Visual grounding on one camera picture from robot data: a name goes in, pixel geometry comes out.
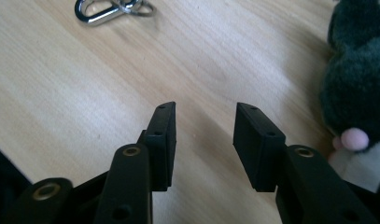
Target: plush toy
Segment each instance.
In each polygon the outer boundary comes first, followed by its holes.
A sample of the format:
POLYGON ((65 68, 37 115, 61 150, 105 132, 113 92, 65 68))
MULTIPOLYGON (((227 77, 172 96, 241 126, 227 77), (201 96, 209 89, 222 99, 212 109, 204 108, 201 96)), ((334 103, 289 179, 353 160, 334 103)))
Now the plush toy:
POLYGON ((329 158, 342 179, 372 192, 380 184, 380 2, 341 0, 330 23, 334 50, 320 93, 336 136, 329 158))

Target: carabiner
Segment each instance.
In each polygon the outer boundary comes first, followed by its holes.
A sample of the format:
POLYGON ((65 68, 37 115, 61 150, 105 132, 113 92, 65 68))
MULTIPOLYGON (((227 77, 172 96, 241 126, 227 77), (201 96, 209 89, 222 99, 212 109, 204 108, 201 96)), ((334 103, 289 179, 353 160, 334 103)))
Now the carabiner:
POLYGON ((131 0, 128 3, 125 3, 124 0, 77 0, 74 11, 80 21, 91 26, 97 26, 123 14, 150 17, 155 14, 156 8, 146 0, 131 0), (86 16, 87 8, 95 2, 109 2, 111 7, 91 16, 86 16), (148 12, 140 12, 141 7, 148 8, 148 12))

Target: wood grain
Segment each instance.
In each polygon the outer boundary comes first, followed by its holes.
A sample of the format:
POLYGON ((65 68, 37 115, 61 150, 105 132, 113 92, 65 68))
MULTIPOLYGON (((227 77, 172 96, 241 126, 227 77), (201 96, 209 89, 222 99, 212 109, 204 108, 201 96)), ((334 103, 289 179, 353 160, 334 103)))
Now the wood grain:
POLYGON ((154 0, 155 17, 80 24, 75 1, 0 1, 0 148, 33 182, 78 185, 176 101, 173 186, 155 223, 280 223, 232 146, 237 102, 327 154, 317 100, 332 1, 154 0))

